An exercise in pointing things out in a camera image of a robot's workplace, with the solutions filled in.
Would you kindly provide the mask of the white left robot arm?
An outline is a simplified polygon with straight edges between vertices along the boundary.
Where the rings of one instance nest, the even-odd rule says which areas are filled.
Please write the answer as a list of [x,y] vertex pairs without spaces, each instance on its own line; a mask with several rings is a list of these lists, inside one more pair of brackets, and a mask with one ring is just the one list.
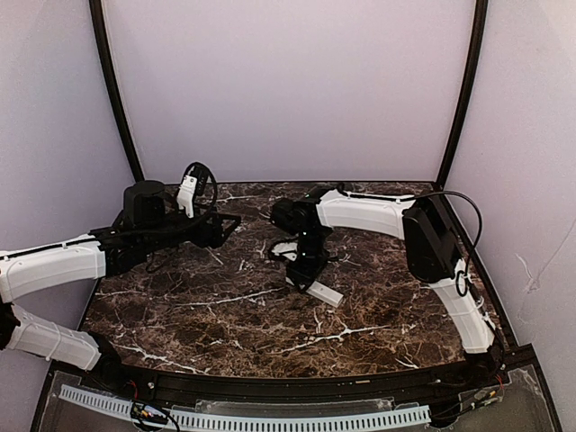
[[120,364],[120,356],[105,337],[62,327],[15,302],[56,285],[122,275],[152,254],[183,243],[221,247],[241,218],[218,212],[213,202],[197,204],[201,194],[201,181],[188,175],[168,204],[163,183],[140,181],[124,191],[123,209],[112,226],[60,243],[2,252],[1,348],[88,372]]

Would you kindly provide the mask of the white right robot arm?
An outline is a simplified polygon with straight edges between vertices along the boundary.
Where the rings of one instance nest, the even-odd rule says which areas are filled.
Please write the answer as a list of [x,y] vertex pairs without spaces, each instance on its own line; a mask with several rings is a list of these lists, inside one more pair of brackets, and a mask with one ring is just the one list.
[[299,200],[282,198],[274,203],[270,221],[290,237],[275,242],[268,256],[285,264],[286,281],[299,292],[337,306],[341,294],[318,281],[333,259],[325,241],[335,228],[403,241],[410,274],[436,293],[461,338],[466,366],[453,386],[480,386],[503,366],[505,345],[471,278],[472,257],[462,254],[440,196],[351,193],[338,184],[315,188]]

